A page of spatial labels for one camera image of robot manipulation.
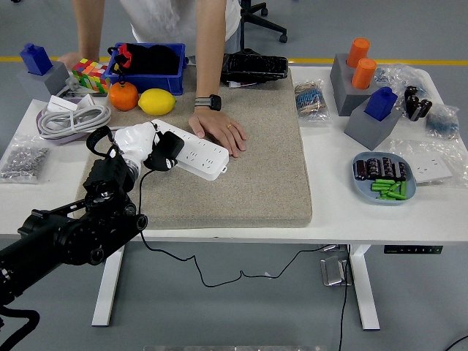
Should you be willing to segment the person's right hand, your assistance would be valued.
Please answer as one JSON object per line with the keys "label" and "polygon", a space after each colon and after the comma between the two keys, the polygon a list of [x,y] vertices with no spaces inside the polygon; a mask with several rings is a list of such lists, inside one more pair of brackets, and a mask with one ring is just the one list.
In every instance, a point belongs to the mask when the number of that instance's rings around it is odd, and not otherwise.
{"label": "person's right hand", "polygon": [[63,63],[68,70],[71,70],[83,59],[79,52],[70,52],[58,57],[58,61]]}

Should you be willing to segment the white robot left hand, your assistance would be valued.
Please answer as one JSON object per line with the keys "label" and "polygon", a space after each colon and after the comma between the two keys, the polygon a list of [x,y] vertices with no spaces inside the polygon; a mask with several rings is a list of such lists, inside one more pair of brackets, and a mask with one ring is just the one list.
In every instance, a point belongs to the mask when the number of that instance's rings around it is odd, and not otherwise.
{"label": "white robot left hand", "polygon": [[149,170],[170,170],[177,164],[176,158],[184,147],[179,136],[170,131],[162,132],[157,124],[151,122],[118,130],[115,141],[136,178],[143,165]]}

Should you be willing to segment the person's left hand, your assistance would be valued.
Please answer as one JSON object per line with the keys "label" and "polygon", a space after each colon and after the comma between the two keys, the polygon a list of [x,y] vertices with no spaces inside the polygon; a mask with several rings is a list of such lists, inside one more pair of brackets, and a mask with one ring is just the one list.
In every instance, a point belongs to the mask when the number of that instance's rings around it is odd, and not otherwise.
{"label": "person's left hand", "polygon": [[246,150],[247,136],[244,128],[221,111],[196,107],[188,123],[195,135],[199,138],[210,136],[233,157],[239,157]]}

